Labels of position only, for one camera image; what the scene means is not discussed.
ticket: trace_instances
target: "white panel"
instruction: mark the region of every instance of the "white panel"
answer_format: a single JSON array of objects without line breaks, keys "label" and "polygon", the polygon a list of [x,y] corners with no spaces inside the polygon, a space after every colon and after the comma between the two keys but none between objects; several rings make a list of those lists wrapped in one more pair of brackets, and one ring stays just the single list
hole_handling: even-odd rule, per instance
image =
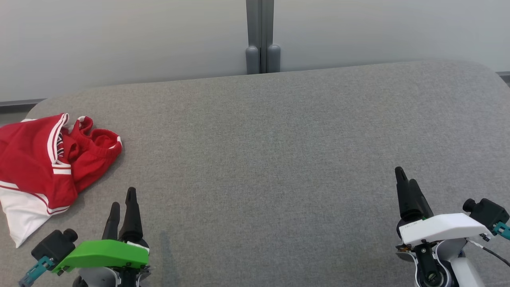
[{"label": "white panel", "polygon": [[2,0],[0,102],[246,73],[239,0]]},{"label": "white panel", "polygon": [[276,0],[281,70],[447,58],[510,70],[508,0]]}]

